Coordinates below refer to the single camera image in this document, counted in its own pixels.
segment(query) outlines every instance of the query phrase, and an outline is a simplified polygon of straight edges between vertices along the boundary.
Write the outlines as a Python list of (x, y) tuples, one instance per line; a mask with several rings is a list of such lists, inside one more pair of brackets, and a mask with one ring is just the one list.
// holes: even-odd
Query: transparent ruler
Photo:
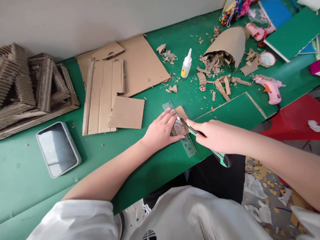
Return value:
[[(168, 102), (168, 103), (165, 103), (162, 105), (163, 109), (166, 110), (167, 108), (170, 108), (170, 109), (174, 109), (173, 105), (171, 102)], [(188, 157), (192, 157), (193, 155), (197, 154), (197, 149), (196, 147), (194, 146), (192, 140), (190, 139), (189, 135), (186, 133), (186, 130), (184, 128), (184, 125), (183, 123), (181, 122), (180, 120), (180, 117), (177, 113), (175, 113), (178, 117), (177, 117), (177, 120), (176, 122), (174, 123), (173, 125), (173, 129), (171, 131), (172, 135), (178, 135), (180, 133), (182, 133), (181, 131), (184, 131), (184, 137), (183, 139), (180, 140), (180, 142), (182, 143), (184, 149), (186, 150), (187, 152), (187, 155)]]

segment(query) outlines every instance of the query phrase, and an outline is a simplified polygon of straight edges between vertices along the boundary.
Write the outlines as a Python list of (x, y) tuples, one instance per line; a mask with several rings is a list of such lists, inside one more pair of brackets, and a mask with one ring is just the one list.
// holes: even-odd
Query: phone screen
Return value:
[(39, 132), (37, 138), (52, 177), (59, 176), (77, 164), (77, 158), (61, 123)]

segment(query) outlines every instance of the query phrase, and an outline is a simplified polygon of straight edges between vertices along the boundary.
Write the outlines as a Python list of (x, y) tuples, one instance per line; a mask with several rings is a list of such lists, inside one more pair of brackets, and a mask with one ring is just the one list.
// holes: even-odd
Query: box cutter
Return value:
[[(203, 132), (197, 131), (194, 128), (192, 128), (187, 122), (183, 119), (180, 118), (181, 122), (189, 128), (189, 131), (197, 136), (197, 134), (201, 134), (202, 136), (206, 137), (206, 135), (203, 134)], [(231, 167), (232, 162), (233, 162), (233, 154), (223, 154), (223, 153), (218, 153), (216, 151), (213, 151), (210, 149), (210, 151), (213, 153), (213, 155), (216, 157), (216, 159), (220, 162), (220, 164), (224, 167)]]

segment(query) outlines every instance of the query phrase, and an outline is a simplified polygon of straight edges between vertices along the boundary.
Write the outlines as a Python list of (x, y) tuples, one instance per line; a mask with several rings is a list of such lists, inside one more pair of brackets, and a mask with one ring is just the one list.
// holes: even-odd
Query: glue bottle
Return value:
[(186, 78), (189, 74), (190, 67), (191, 67), (191, 48), (189, 50), (188, 56), (184, 58), (183, 65), (182, 65), (182, 70), (181, 70), (181, 77)]

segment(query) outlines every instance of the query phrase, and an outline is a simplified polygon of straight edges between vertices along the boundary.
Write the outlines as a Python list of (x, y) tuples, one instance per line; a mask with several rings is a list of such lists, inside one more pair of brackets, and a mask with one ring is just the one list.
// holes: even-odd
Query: red chair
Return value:
[(320, 141), (320, 133), (309, 127), (308, 120), (314, 120), (320, 125), (320, 103), (306, 94), (281, 109), (272, 118), (271, 128), (260, 134), (278, 141)]

